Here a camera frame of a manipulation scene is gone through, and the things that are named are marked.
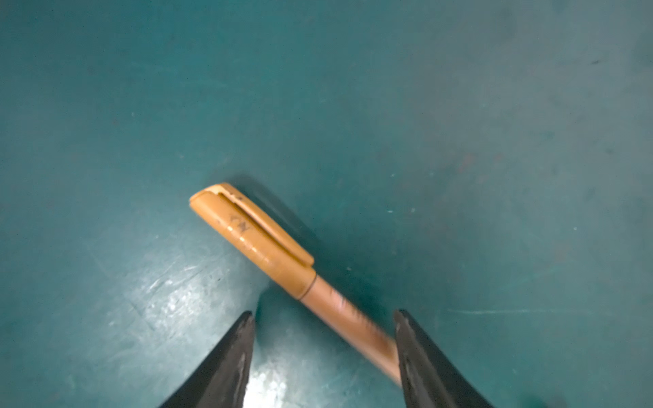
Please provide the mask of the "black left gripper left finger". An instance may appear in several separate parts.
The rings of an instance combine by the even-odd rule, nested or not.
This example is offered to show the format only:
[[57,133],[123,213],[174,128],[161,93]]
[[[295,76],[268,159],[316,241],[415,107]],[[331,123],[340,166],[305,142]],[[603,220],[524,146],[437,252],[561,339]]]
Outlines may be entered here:
[[242,408],[253,360],[255,319],[243,312],[163,407]]

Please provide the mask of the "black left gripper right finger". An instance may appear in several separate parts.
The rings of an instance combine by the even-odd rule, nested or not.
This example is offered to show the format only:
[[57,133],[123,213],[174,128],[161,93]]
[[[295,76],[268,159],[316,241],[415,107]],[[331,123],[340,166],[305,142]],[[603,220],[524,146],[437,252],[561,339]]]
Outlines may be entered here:
[[393,319],[406,407],[492,408],[407,311]]

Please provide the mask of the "brown orange marker pen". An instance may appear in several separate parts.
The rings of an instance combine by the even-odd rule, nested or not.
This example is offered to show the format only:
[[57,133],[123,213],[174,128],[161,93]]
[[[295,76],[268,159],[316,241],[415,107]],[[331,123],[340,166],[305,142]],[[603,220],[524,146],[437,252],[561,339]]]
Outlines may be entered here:
[[207,187],[190,208],[292,298],[401,385],[396,341],[314,269],[314,258],[259,206],[228,183]]

